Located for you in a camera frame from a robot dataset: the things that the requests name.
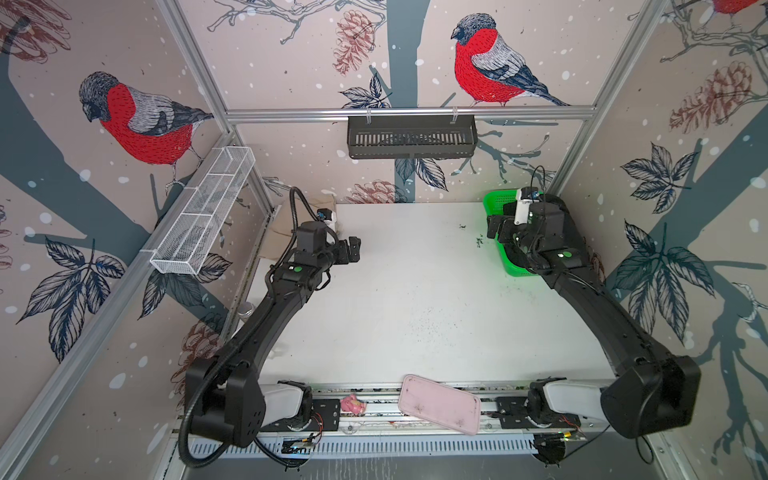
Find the green plastic basket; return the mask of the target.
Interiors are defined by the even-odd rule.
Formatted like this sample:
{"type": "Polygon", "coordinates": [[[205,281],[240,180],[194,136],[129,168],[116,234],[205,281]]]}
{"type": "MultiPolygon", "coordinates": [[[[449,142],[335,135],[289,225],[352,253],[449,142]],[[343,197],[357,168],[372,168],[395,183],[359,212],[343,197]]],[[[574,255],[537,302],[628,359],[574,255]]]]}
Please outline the green plastic basket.
{"type": "Polygon", "coordinates": [[[483,198],[486,236],[496,242],[504,271],[513,277],[530,276],[528,261],[518,242],[531,232],[531,205],[539,201],[535,187],[491,191],[483,198]]]}

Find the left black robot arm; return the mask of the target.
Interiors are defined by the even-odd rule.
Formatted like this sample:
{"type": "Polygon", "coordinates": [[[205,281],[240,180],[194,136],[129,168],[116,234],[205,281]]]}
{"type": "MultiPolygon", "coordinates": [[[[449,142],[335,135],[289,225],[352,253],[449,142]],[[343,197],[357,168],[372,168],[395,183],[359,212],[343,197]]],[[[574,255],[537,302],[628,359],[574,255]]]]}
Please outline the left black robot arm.
{"type": "Polygon", "coordinates": [[[325,288],[334,265],[356,263],[361,241],[341,239],[321,219],[295,226],[283,256],[265,276],[267,293],[243,327],[214,355],[194,360],[185,373],[184,416],[178,450],[189,468],[202,468],[231,447],[265,445],[263,426],[299,427],[314,416],[311,388],[301,382],[260,384],[262,368],[289,321],[325,288]]]}

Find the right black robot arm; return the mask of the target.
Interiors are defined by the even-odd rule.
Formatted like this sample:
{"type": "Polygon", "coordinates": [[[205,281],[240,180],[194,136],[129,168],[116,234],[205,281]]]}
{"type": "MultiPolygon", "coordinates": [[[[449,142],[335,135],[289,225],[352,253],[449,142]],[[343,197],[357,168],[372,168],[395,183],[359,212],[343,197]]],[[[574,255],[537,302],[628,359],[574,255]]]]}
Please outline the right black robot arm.
{"type": "Polygon", "coordinates": [[[579,314],[598,340],[614,377],[603,381],[548,378],[532,383],[529,415],[600,419],[628,439],[687,426],[701,371],[643,331],[601,284],[587,244],[565,203],[534,187],[483,198],[487,236],[503,261],[540,277],[579,314]]]}

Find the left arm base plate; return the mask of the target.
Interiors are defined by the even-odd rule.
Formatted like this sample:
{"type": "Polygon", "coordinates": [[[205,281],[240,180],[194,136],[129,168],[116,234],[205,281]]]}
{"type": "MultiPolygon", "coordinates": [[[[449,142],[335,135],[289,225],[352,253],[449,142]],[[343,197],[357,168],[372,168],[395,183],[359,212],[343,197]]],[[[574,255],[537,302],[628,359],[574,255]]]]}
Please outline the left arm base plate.
{"type": "Polygon", "coordinates": [[[341,401],[317,399],[312,404],[312,414],[306,422],[303,418],[283,419],[264,426],[262,432],[336,432],[341,419],[341,401]]]}

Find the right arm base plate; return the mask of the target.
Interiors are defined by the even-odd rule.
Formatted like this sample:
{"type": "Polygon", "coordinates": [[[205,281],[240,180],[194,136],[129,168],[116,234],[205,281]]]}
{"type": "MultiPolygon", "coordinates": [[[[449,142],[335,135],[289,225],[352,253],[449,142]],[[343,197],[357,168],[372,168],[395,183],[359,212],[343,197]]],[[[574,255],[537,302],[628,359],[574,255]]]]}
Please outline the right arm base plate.
{"type": "Polygon", "coordinates": [[[528,399],[521,396],[502,396],[495,399],[496,412],[492,415],[504,430],[522,429],[580,429],[581,420],[571,414],[547,414],[535,420],[528,412],[528,399]]]}

